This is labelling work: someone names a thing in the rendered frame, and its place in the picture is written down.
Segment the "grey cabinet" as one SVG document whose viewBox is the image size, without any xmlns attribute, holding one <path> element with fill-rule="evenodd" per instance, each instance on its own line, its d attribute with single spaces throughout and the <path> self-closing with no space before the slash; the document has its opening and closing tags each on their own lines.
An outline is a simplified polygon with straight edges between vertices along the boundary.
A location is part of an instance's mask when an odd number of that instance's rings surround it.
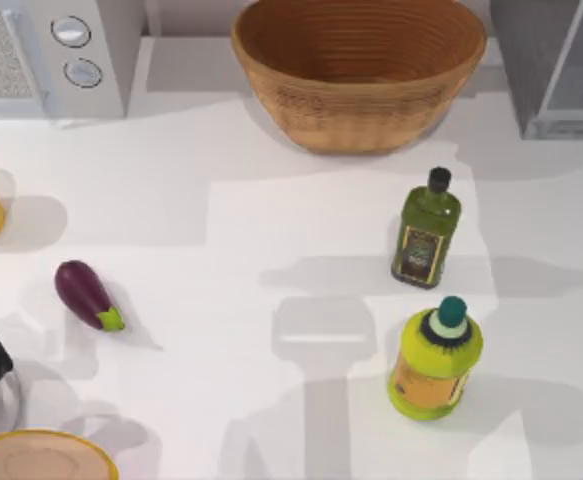
<svg viewBox="0 0 583 480">
<path fill-rule="evenodd" d="M 583 140 L 583 0 L 490 0 L 524 139 Z"/>
</svg>

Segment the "yellow-green bottle with teal cap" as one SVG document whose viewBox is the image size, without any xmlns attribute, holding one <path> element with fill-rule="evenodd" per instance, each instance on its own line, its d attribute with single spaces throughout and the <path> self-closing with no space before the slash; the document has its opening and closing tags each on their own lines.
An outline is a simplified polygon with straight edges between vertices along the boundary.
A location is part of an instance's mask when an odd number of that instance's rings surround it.
<svg viewBox="0 0 583 480">
<path fill-rule="evenodd" d="M 482 349 L 481 329 L 457 296 L 412 315 L 387 379 L 392 405 L 419 421 L 448 415 L 459 403 Z"/>
</svg>

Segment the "dark green oil bottle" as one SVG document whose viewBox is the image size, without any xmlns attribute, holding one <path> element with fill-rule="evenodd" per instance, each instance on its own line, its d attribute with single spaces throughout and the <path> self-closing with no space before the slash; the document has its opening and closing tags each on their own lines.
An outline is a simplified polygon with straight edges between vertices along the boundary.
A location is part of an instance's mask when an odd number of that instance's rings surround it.
<svg viewBox="0 0 583 480">
<path fill-rule="evenodd" d="M 460 200 L 449 192 L 451 178 L 447 168 L 434 167 L 427 183 L 406 197 L 391 263 L 395 279 L 424 289 L 440 283 L 462 213 Z"/>
</svg>

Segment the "brown woven basket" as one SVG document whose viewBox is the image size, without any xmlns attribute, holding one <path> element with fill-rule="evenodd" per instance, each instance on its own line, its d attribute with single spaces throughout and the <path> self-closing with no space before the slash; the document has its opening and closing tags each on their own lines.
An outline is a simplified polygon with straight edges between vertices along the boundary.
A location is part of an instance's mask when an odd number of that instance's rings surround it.
<svg viewBox="0 0 583 480">
<path fill-rule="evenodd" d="M 231 42 L 277 127 L 320 154 L 384 154 L 449 110 L 486 48 L 458 0 L 255 0 Z"/>
</svg>

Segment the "yellow rimmed round can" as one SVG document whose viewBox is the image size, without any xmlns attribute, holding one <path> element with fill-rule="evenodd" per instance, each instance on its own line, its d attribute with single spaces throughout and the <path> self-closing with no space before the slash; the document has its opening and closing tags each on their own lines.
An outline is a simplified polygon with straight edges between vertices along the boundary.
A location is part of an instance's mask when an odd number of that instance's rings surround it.
<svg viewBox="0 0 583 480">
<path fill-rule="evenodd" d="M 0 480 L 120 480 L 99 446 L 68 433 L 23 429 L 0 434 Z"/>
</svg>

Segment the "white microwave knob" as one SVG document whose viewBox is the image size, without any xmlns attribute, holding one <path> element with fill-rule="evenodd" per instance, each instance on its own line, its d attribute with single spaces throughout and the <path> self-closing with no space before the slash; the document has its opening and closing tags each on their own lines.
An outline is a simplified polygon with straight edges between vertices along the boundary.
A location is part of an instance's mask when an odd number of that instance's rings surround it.
<svg viewBox="0 0 583 480">
<path fill-rule="evenodd" d="M 67 61 L 63 66 L 63 73 L 72 85 L 82 89 L 95 88 L 103 80 L 101 68 L 85 58 Z"/>
<path fill-rule="evenodd" d="M 82 19 L 67 16 L 51 22 L 53 38 L 67 48 L 82 48 L 91 40 L 91 29 Z"/>
</svg>

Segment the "pale microwave oven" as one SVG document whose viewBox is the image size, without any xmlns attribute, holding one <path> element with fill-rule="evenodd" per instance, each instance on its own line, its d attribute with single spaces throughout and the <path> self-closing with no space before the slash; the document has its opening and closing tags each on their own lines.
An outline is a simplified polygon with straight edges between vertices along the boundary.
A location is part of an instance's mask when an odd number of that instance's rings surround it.
<svg viewBox="0 0 583 480">
<path fill-rule="evenodd" d="M 146 0 L 0 0 L 0 118 L 117 119 L 127 113 Z M 51 22 L 84 20 L 91 40 L 67 48 Z M 64 76 L 67 61 L 85 58 L 102 70 L 95 88 L 82 89 Z"/>
</svg>

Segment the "purple eggplant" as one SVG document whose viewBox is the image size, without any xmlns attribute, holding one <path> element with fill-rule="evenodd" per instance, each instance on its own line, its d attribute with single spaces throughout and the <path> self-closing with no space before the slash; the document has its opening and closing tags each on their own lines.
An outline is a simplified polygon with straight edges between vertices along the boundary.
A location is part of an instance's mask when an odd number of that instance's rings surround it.
<svg viewBox="0 0 583 480">
<path fill-rule="evenodd" d="M 106 332 L 125 328 L 122 316 L 95 271 L 80 260 L 62 262 L 54 277 L 64 305 L 90 327 Z"/>
</svg>

